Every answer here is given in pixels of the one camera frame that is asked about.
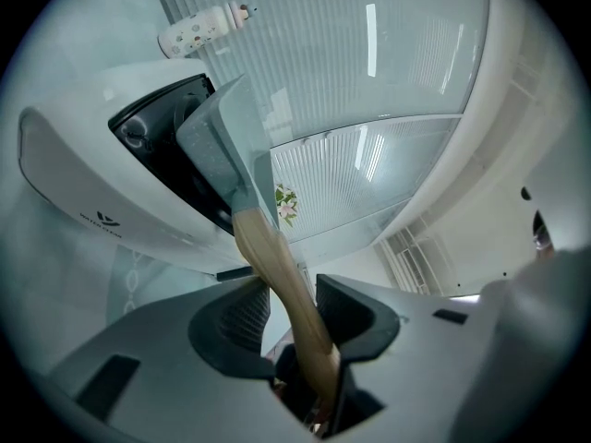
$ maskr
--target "black rectangle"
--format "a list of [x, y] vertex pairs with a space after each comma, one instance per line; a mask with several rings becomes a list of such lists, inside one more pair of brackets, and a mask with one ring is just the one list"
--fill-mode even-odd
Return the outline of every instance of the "black rectangle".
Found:
[[468, 315], [462, 314], [460, 312], [454, 312], [453, 310], [446, 310], [441, 308], [437, 312], [433, 314], [433, 317], [441, 318], [442, 320], [451, 321], [452, 323], [457, 323], [458, 325], [463, 325], [465, 321], [468, 319]]
[[112, 356], [80, 392], [77, 404], [104, 422], [138, 367], [137, 359]]
[[241, 279], [243, 277], [248, 277], [254, 275], [254, 270], [250, 266], [246, 266], [244, 268], [232, 269], [232, 270], [225, 270], [224, 272], [217, 273], [217, 280], [219, 282], [224, 281], [232, 281], [233, 279]]

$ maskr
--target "glass panel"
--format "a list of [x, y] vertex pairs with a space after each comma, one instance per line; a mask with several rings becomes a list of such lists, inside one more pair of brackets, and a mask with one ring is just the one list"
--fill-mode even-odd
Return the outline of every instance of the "glass panel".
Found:
[[292, 254], [297, 262], [306, 262], [308, 267], [312, 267], [355, 253], [369, 246], [405, 205], [406, 201], [361, 220], [292, 243]]
[[[163, 0], [171, 19], [229, 0]], [[273, 146], [413, 114], [458, 114], [488, 0], [236, 0], [241, 31], [199, 50], [220, 87], [246, 73]]]
[[271, 150], [275, 184], [296, 194], [290, 243], [409, 199], [439, 158], [457, 119], [380, 120]]

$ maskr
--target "polka dot bottle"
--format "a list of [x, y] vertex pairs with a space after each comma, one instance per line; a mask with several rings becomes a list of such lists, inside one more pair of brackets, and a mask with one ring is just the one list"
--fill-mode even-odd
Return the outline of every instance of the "polka dot bottle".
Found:
[[242, 28], [248, 18], [246, 5], [230, 2], [212, 6], [183, 18], [158, 35], [158, 43], [168, 58], [185, 57], [204, 44]]

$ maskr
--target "floral decoration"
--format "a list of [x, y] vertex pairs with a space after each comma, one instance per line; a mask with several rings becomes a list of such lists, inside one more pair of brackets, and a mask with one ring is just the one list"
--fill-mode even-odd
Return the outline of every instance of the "floral decoration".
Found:
[[293, 227], [292, 221], [297, 217], [297, 196], [292, 189], [278, 184], [275, 188], [275, 202], [279, 217]]

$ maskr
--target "white plastic casing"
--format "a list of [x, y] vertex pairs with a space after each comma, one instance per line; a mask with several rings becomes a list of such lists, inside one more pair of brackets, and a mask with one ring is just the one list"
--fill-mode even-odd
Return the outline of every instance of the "white plastic casing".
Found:
[[204, 68], [194, 60], [116, 67], [25, 109], [22, 173], [70, 217], [132, 250], [208, 273], [246, 266], [234, 237], [165, 186], [108, 127], [130, 103]]

